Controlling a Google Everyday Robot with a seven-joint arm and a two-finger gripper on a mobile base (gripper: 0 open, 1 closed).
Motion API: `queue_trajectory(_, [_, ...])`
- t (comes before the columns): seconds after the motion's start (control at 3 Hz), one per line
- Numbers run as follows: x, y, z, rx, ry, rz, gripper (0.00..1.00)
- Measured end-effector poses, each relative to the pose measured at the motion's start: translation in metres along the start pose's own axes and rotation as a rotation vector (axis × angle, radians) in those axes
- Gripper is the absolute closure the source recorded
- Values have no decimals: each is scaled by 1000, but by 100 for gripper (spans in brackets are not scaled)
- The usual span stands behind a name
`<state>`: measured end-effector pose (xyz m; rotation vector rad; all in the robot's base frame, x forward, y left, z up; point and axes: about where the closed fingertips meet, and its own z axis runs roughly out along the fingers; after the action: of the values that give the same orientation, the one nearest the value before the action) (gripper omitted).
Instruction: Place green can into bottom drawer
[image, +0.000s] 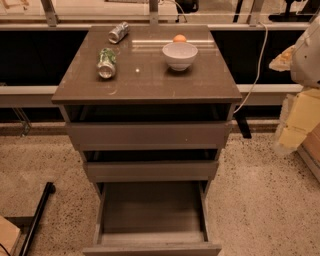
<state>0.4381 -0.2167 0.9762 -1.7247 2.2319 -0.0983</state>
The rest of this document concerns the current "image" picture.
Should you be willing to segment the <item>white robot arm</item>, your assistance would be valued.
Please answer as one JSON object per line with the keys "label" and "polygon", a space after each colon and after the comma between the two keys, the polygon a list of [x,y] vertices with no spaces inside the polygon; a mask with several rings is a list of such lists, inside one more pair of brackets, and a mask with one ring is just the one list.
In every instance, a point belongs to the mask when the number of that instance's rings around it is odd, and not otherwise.
{"label": "white robot arm", "polygon": [[287,95],[282,104],[274,149],[286,155],[296,151],[320,123],[320,17],[269,68],[289,71],[291,80],[303,87],[296,96]]}

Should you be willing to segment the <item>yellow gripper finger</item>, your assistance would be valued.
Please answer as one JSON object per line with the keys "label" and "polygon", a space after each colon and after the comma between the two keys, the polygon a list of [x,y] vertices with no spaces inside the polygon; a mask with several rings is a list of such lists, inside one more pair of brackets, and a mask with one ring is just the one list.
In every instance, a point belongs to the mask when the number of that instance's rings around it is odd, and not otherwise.
{"label": "yellow gripper finger", "polygon": [[319,89],[304,89],[297,95],[288,94],[282,104],[274,150],[280,155],[296,151],[319,123]]}
{"label": "yellow gripper finger", "polygon": [[285,49],[282,53],[280,53],[275,59],[273,59],[270,62],[269,68],[278,72],[289,71],[294,49],[294,45]]}

